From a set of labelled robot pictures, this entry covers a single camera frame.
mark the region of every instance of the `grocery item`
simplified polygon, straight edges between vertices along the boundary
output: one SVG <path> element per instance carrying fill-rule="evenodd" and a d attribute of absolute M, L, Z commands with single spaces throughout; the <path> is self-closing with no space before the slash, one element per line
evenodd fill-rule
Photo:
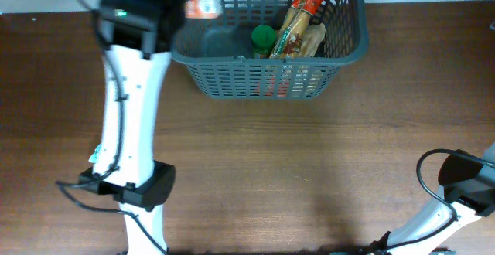
<path fill-rule="evenodd" d="M 268 25 L 260 25 L 254 28 L 251 34 L 254 58 L 264 59 L 270 56 L 273 45 L 277 40 L 275 30 Z"/>
<path fill-rule="evenodd" d="M 309 20 L 324 0 L 294 0 L 280 28 L 277 43 L 270 58 L 297 57 L 301 37 L 308 28 Z"/>
<path fill-rule="evenodd" d="M 188 19 L 215 19 L 222 12 L 220 0 L 189 0 L 186 2 Z"/>
<path fill-rule="evenodd" d="M 318 46 L 325 39 L 325 24 L 309 26 L 301 38 L 301 49 L 297 57 L 313 57 L 318 50 Z"/>

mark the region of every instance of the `bread stick package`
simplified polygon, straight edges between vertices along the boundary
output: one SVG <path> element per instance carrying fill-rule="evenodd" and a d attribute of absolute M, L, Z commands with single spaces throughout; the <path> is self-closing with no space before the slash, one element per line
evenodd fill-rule
<path fill-rule="evenodd" d="M 270 58 L 297 57 L 301 48 L 301 37 L 309 20 L 324 0 L 294 0 L 280 28 L 277 43 Z"/>

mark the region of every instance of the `wire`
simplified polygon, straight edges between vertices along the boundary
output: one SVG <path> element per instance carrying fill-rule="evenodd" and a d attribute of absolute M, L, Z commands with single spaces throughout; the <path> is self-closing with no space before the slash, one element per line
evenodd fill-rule
<path fill-rule="evenodd" d="M 116 102 L 118 103 L 118 134 L 117 134 L 117 150 L 115 152 L 114 156 L 114 161 L 112 164 L 109 165 L 108 170 L 105 171 L 103 175 L 100 175 L 98 178 L 91 180 L 89 182 L 84 182 L 84 183 L 68 183 L 68 182 L 60 182 L 56 181 L 55 184 L 58 186 L 59 190 L 74 204 L 79 206 L 81 209 L 86 209 L 91 212 L 96 212 L 96 213 L 115 213 L 115 214 L 121 214 L 124 216 L 130 216 L 132 220 L 138 225 L 139 229 L 143 232 L 143 234 L 148 238 L 148 240 L 155 246 L 156 249 L 158 249 L 160 252 L 163 254 L 167 254 L 167 251 L 163 249 L 162 246 L 160 246 L 155 239 L 148 233 L 146 228 L 142 225 L 141 221 L 139 221 L 138 215 L 135 215 L 132 212 L 127 212 L 124 210 L 120 209 L 104 209 L 104 208 L 96 208 L 93 206 L 88 206 L 81 201 L 77 200 L 73 195 L 71 195 L 66 188 L 68 189 L 83 189 L 86 188 L 90 185 L 97 184 L 99 182 L 103 182 L 106 178 L 108 178 L 113 172 L 118 170 L 118 162 L 121 157 L 122 153 L 122 145 L 123 145 L 123 138 L 124 138 L 124 121 L 125 121 L 125 106 L 124 106 L 124 101 L 127 100 L 127 95 L 124 93 L 124 88 L 122 86 L 121 82 L 121 76 L 118 74 L 114 64 L 112 63 L 110 57 L 106 53 L 106 50 L 110 46 L 108 42 L 105 41 L 104 37 L 101 35 L 101 33 L 98 30 L 98 18 L 99 18 L 99 13 L 97 10 L 92 9 L 86 1 L 84 0 L 77 0 L 85 9 L 87 9 L 89 12 L 91 12 L 91 27 L 94 31 L 94 34 L 97 38 L 97 43 L 99 46 L 100 51 L 102 52 L 102 56 L 105 58 L 108 64 L 108 68 L 110 69 L 113 77 L 113 80 L 115 82 L 115 93 L 116 93 Z"/>
<path fill-rule="evenodd" d="M 477 158 L 476 156 L 474 155 L 471 155 L 471 154 L 467 154 L 467 153 L 460 153 L 458 151 L 453 151 L 453 150 L 448 150 L 448 149 L 443 149 L 443 148 L 439 148 L 439 149 L 434 149 L 434 150 L 431 150 L 431 151 L 427 151 L 426 153 L 424 153 L 420 159 L 418 160 L 418 164 L 416 165 L 416 175 L 418 176 L 418 181 L 419 181 L 419 184 L 421 185 L 421 187 L 429 194 L 431 195 L 434 199 L 438 200 L 441 204 L 443 204 L 444 206 L 446 206 L 447 208 L 450 209 L 451 211 L 451 216 L 450 216 L 450 219 L 447 223 L 445 223 L 444 225 L 440 226 L 438 229 L 436 229 L 435 231 L 431 232 L 430 234 L 426 235 L 426 236 L 422 236 L 421 238 L 419 239 L 416 239 L 416 240 L 409 240 L 409 241 L 406 241 L 406 242 L 403 242 L 403 243 L 397 243 L 397 244 L 394 244 L 394 245 L 391 245 L 391 246 L 388 246 L 385 250 L 383 250 L 384 253 L 390 251 L 390 250 L 393 250 L 393 249 L 396 249 L 396 248 L 399 248 L 399 247 L 404 247 L 404 246 L 407 246 L 409 244 L 415 244 L 415 243 L 419 243 L 421 241 L 424 241 L 424 240 L 427 240 L 427 239 L 430 239 L 436 235 L 438 235 L 439 233 L 441 233 L 442 231 L 444 231 L 445 229 L 447 229 L 447 227 L 449 227 L 450 225 L 452 225 L 455 221 L 458 221 L 459 219 L 459 216 L 457 215 L 457 211 L 456 209 L 451 205 L 449 204 L 447 201 L 445 201 L 442 197 L 440 197 L 439 195 L 437 195 L 436 193 L 434 193 L 426 184 L 425 184 L 425 181 L 423 180 L 422 178 L 422 175 L 421 175 L 421 167 L 423 165 L 423 162 L 425 161 L 425 159 L 427 157 L 429 157 L 430 155 L 435 155 L 435 154 L 447 154 L 447 155 L 454 155 L 458 158 L 464 158 L 464 159 L 467 159 L 467 160 L 470 160 L 472 162 L 476 162 L 476 163 L 479 163 L 481 165 L 485 165 L 485 166 L 489 166 L 489 167 L 495 167 L 495 163 L 491 162 L 491 161 L 487 161 L 487 160 L 484 160 L 482 158 Z"/>

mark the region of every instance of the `green cap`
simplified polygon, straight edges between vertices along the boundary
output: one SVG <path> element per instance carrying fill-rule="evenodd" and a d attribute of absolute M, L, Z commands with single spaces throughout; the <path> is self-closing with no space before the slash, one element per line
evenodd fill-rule
<path fill-rule="evenodd" d="M 275 30 L 268 25 L 260 25 L 254 28 L 251 34 L 254 51 L 260 54 L 269 54 L 276 40 Z"/>

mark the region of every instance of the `wooden table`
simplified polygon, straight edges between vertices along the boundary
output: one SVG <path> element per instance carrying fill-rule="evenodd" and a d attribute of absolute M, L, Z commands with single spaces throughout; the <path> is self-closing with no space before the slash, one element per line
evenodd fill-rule
<path fill-rule="evenodd" d="M 124 250 L 120 216 L 83 211 L 53 184 L 76 181 L 101 136 L 103 70 L 87 14 L 0 20 L 0 253 Z M 368 5 L 368 54 L 312 101 L 211 100 L 173 64 L 155 128 L 155 158 L 178 169 L 171 249 L 335 249 L 403 224 L 429 199 L 415 177 L 421 154 L 482 155 L 495 141 L 493 20 L 495 2 Z M 433 187 L 442 161 L 424 167 Z M 443 246 L 493 254 L 494 225 L 482 219 Z"/>

